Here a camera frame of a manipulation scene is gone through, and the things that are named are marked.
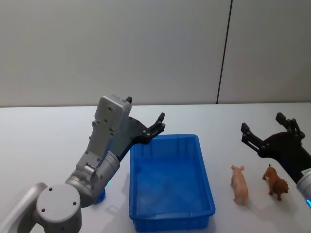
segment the white robotic arm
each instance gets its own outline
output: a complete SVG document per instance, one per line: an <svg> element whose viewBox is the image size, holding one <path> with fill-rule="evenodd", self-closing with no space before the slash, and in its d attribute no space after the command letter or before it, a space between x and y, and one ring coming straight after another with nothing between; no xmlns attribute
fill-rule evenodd
<svg viewBox="0 0 311 233"><path fill-rule="evenodd" d="M0 233L29 233L40 224L45 233L78 233L81 208L95 203L120 161L136 143L148 144L164 131L164 113L147 128L129 117L132 98L100 99L88 147L64 184L36 184L0 221Z"/></svg>

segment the robotic arm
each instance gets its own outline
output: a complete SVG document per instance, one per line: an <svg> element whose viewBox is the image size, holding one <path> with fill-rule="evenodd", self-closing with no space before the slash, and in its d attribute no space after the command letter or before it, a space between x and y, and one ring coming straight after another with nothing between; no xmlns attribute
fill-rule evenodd
<svg viewBox="0 0 311 233"><path fill-rule="evenodd" d="M100 99L89 144L64 184L32 187L0 222L1 233L29 233L36 223L45 233L78 233L81 208L95 203L136 143L148 144L164 131L164 113L147 128L129 117L132 98L115 95Z"/></svg>
<svg viewBox="0 0 311 233"><path fill-rule="evenodd" d="M276 133L262 141L243 123L242 142L255 150L261 158L277 160L311 207L311 156L301 143L305 134L301 132L295 119L286 119L282 113L278 113L276 120L286 128L286 132Z"/></svg>

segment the pink toy pig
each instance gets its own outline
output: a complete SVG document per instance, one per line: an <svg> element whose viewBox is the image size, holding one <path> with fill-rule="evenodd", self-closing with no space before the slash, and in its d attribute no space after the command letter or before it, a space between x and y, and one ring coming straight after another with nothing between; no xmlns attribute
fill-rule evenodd
<svg viewBox="0 0 311 233"><path fill-rule="evenodd" d="M244 166L240 168L232 165L231 169L233 170L231 178L231 187L234 190L234 201L237 204L245 205L248 197L248 189L246 186L245 178L242 174Z"/></svg>

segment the animal figurine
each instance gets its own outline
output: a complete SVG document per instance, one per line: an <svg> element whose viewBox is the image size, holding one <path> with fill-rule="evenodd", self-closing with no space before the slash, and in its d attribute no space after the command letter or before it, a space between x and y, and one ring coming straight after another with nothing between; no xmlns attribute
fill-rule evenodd
<svg viewBox="0 0 311 233"><path fill-rule="evenodd" d="M235 167L234 165L231 166L232 178L231 178L231 187L234 190L234 201L240 205L246 205L247 198L248 198L248 189L246 185L245 178L242 174L244 170L244 166Z"/></svg>
<svg viewBox="0 0 311 233"><path fill-rule="evenodd" d="M275 193L277 194L277 199L281 201L282 200L281 194L288 193L288 185L286 181L281 179L277 175L276 170L273 167L271 167L270 164L266 172L264 173L262 179L266 180L266 177L269 178L269 188L270 188L269 195L272 196L273 193Z"/></svg>

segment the gray wall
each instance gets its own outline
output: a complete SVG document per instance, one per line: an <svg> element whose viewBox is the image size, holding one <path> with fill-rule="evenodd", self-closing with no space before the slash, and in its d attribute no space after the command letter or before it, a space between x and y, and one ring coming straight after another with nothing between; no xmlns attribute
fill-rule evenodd
<svg viewBox="0 0 311 233"><path fill-rule="evenodd" d="M0 106L311 101L311 3L0 0Z"/></svg>
<svg viewBox="0 0 311 233"><path fill-rule="evenodd" d="M311 1L233 0L219 103L311 101Z"/></svg>

